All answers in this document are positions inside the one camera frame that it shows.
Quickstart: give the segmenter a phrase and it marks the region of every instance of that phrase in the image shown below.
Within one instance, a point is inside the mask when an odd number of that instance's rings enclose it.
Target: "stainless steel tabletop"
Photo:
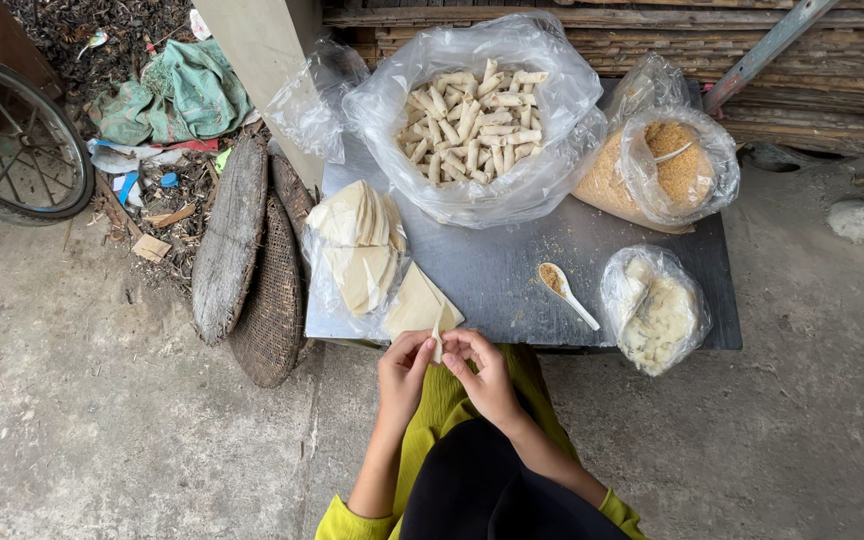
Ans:
[[[608,80],[603,83],[606,91],[614,87]],[[345,155],[351,157],[345,165],[325,165],[324,196],[363,178],[377,190],[388,190],[389,178],[360,140],[347,138]],[[712,316],[712,330],[702,348],[742,347],[719,214],[696,223],[695,232],[667,234],[568,196],[543,218],[518,226],[472,229],[440,224],[401,194],[391,195],[402,215],[414,261],[462,312],[463,326],[479,329],[493,342],[614,345],[546,287],[538,277],[538,266],[558,264],[572,293],[601,322],[605,313],[599,281],[609,257],[623,247],[649,243],[672,250],[702,287]],[[305,333],[309,338],[362,338],[348,325],[321,313],[314,300],[309,301]]]

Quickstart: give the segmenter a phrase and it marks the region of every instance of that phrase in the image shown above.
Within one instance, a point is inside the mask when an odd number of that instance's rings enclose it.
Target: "white plastic spoon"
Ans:
[[[544,262],[542,264],[539,264],[538,276],[540,278],[543,276],[543,266],[555,270],[555,273],[558,274],[558,280],[561,282],[561,285],[558,286],[560,290],[555,290],[554,288],[552,288],[552,285],[543,278],[542,281],[545,283],[545,286],[549,288],[549,290],[563,298],[566,302],[568,302],[572,309],[578,312],[579,315],[582,316],[582,319],[584,319],[584,321],[588,323],[588,325],[591,326],[593,330],[599,330],[599,323],[595,321],[595,318],[588,311],[586,311],[584,307],[582,307],[582,304],[579,303],[579,300],[576,300],[575,297],[572,296],[572,289],[569,288],[569,280],[566,279],[566,273],[562,271],[562,268],[559,268],[551,262]]]

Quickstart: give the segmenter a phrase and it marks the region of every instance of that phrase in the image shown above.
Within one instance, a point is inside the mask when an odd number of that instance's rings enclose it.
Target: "yellow-green shirt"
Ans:
[[[554,444],[568,454],[572,460],[579,456],[572,446],[566,431],[559,425],[548,389],[543,381],[538,359],[528,346],[496,345],[509,364],[512,384],[529,401],[536,424]],[[398,466],[398,482],[395,485],[395,502],[387,518],[369,519],[355,515],[336,495],[325,510],[316,530],[316,540],[398,540],[405,504],[412,493],[416,476],[426,460],[432,445],[466,420],[479,416],[462,383],[446,367],[430,366],[422,384],[422,399],[405,429],[402,439],[402,458]],[[619,499],[612,488],[599,506],[609,521],[612,521],[631,540],[648,540],[639,531],[639,514]]]

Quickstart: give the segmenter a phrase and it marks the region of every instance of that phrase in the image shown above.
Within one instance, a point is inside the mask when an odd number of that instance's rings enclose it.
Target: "stacked bamboo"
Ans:
[[[579,1],[585,5],[606,3]],[[714,83],[786,15],[784,9],[795,3],[636,0],[635,4],[636,8],[628,9],[556,6],[547,11],[561,20],[570,42],[600,76],[621,77],[642,54],[655,51],[681,68],[686,77]],[[654,6],[643,8],[645,4]],[[347,28],[346,40],[374,66],[428,27],[465,27],[532,9],[327,8],[323,20],[327,25]],[[864,0],[843,0],[818,19],[751,84],[733,96],[723,113],[720,121],[738,141],[772,141],[813,150],[864,154]],[[808,132],[810,123],[814,125],[812,133]]]

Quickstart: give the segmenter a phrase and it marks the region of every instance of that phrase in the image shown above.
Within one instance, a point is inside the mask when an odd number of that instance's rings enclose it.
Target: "sleeve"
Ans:
[[[338,495],[318,522],[316,540],[387,540],[397,520],[394,516],[370,519],[357,516],[342,502]]]
[[[622,501],[611,487],[608,488],[606,499],[599,506],[599,511],[602,512],[608,521],[613,522],[629,536],[631,540],[648,540],[641,531],[639,531],[639,514],[636,510],[632,510],[628,504]]]

